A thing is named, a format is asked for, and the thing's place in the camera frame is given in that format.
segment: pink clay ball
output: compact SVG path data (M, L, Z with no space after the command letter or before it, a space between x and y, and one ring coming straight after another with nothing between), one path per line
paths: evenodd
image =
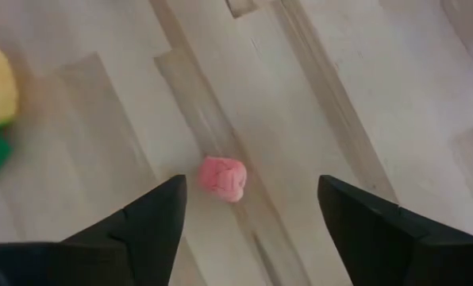
M247 170L238 160L208 156L199 168L198 180L209 193L236 203L244 195Z

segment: pink play dough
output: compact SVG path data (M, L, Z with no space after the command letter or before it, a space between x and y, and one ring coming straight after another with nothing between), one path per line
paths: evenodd
M198 179L209 193L236 203L244 195L247 170L238 160L208 156L199 168Z

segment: wooden floor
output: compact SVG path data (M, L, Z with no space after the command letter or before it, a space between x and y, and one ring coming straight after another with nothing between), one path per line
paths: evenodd
M22 98L0 242L66 238L177 173L172 286L350 285L320 174L473 234L467 3L0 0ZM241 202L198 189L205 155L248 166Z

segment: laminate floor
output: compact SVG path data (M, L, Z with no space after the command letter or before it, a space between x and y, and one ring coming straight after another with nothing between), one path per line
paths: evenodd
M178 173L172 286L350 285L320 174L473 233L473 60L439 3L408 3L0 0L21 90L0 242L61 240ZM198 188L205 155L247 165L239 203Z

